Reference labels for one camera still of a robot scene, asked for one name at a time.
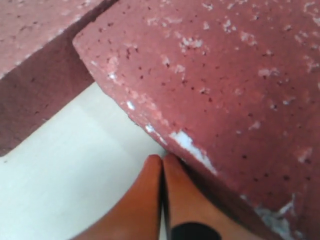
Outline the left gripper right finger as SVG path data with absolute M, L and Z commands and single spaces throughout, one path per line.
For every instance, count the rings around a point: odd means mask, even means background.
M 164 157 L 163 167 L 169 239 L 275 239 L 254 211 L 221 184 L 207 190 L 172 153 Z

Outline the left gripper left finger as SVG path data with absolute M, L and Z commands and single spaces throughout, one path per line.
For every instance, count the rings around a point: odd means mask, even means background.
M 157 240 L 161 223 L 162 159 L 149 155 L 132 186 L 75 240 Z

